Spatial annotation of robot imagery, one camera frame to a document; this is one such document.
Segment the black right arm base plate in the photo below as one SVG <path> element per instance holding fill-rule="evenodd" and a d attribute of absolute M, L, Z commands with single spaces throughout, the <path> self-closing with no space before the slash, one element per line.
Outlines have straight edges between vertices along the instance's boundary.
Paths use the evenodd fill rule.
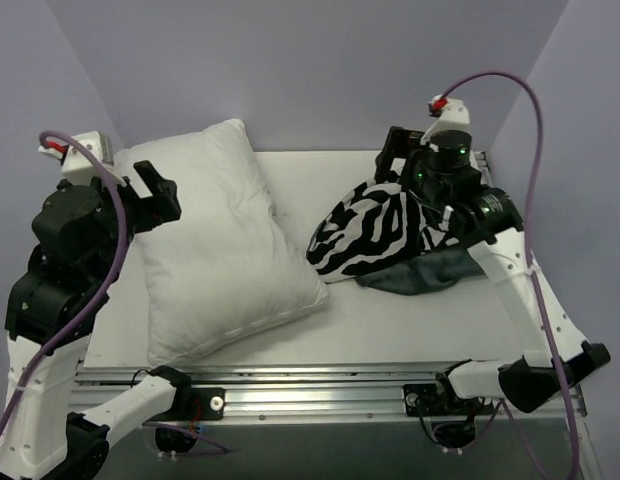
<path fill-rule="evenodd" d="M 478 398 L 451 400 L 435 383 L 402 386 L 405 413 L 408 417 L 468 417 L 491 414 L 495 404 Z"/>

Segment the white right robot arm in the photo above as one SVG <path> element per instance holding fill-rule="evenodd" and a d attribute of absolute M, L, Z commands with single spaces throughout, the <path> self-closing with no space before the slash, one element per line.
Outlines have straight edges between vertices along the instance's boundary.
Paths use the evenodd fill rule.
<path fill-rule="evenodd" d="M 475 398 L 509 401 L 531 413 L 611 360 L 589 342 L 565 312 L 525 247 L 524 221 L 509 195 L 485 183 L 472 166 L 469 133 L 390 128 L 376 158 L 375 177 L 405 162 L 399 183 L 438 230 L 457 240 L 490 280 L 514 325 L 523 355 L 505 361 L 466 360 L 437 377 L 434 400 L 454 413 Z"/>

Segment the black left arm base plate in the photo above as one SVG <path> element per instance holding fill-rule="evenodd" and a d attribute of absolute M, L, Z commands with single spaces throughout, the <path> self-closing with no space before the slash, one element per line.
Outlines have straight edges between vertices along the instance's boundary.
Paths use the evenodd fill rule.
<path fill-rule="evenodd" d="M 219 421 L 224 417 L 225 393 L 223 388 L 185 388 L 178 390 L 172 406 L 154 417 L 154 421 Z"/>

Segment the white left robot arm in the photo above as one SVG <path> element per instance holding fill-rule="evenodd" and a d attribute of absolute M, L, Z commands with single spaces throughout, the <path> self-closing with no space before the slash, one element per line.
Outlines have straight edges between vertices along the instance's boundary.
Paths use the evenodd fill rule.
<path fill-rule="evenodd" d="M 100 406 L 82 412 L 70 406 L 96 316 L 133 237 L 181 214 L 173 181 L 147 161 L 135 169 L 147 197 L 128 180 L 92 173 L 84 184 L 60 182 L 33 219 L 37 245 L 7 305 L 10 371 L 0 479 L 91 479 L 133 430 L 193 411 L 189 376 L 168 366 Z"/>

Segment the zebra and grey plush pillowcase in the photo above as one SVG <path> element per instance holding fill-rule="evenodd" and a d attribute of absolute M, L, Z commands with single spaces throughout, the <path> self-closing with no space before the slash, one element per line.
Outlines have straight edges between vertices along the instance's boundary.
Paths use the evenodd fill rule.
<path fill-rule="evenodd" d="M 416 296 L 438 293 L 484 271 L 426 218 L 399 183 L 402 170 L 363 181 L 314 230 L 305 257 L 327 284 Z"/>

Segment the white pillow insert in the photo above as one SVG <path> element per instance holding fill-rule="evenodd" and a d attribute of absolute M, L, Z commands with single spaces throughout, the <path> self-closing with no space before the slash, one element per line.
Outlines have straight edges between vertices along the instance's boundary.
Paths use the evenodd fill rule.
<path fill-rule="evenodd" d="M 149 295 L 147 359 L 184 366 L 324 308 L 329 291 L 276 221 L 276 206 L 245 125 L 229 119 L 200 132 L 119 151 L 134 189 L 148 160 L 177 185 L 179 220 L 136 234 Z"/>

